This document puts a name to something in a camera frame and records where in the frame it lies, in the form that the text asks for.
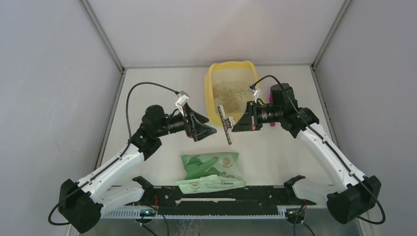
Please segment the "pink plastic litter scoop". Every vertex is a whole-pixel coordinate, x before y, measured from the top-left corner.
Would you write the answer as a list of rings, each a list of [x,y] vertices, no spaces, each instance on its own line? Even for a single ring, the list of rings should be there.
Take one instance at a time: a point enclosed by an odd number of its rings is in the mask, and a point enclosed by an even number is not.
[[[269,103],[273,104],[273,96],[272,96],[272,92],[269,93]],[[275,127],[275,122],[271,122],[270,123],[271,127]]]

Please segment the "green cat litter bag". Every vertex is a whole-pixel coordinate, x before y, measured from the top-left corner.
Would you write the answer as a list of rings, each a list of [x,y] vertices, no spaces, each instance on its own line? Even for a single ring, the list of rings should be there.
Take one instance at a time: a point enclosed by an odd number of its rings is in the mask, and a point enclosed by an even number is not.
[[[181,155],[186,172],[176,182],[183,194],[210,193],[243,188],[246,182],[238,166],[237,152]]]

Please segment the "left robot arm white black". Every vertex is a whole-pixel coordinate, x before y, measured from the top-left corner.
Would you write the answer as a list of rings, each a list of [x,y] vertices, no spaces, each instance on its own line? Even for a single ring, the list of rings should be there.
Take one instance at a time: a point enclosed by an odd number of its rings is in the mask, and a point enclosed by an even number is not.
[[[113,187],[121,176],[144,163],[162,145],[160,137],[185,132],[193,141],[201,141],[217,131],[209,119],[185,104],[177,115],[166,114],[159,105],[149,106],[137,131],[127,145],[103,166],[78,181],[66,180],[60,187],[56,209],[79,233],[92,229],[104,216],[125,204],[148,205],[154,192],[137,179]]]

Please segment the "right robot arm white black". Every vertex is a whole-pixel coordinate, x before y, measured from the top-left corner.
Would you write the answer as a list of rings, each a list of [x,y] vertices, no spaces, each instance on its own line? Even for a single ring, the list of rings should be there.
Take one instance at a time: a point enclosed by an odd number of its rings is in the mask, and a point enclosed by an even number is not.
[[[326,206],[333,218],[347,224],[378,204],[381,182],[367,177],[333,143],[317,116],[301,108],[288,83],[271,87],[272,102],[248,101],[232,132],[258,131],[264,124],[277,122],[303,144],[329,177],[331,184],[310,181],[298,175],[284,183],[284,198],[292,205],[301,200]]]

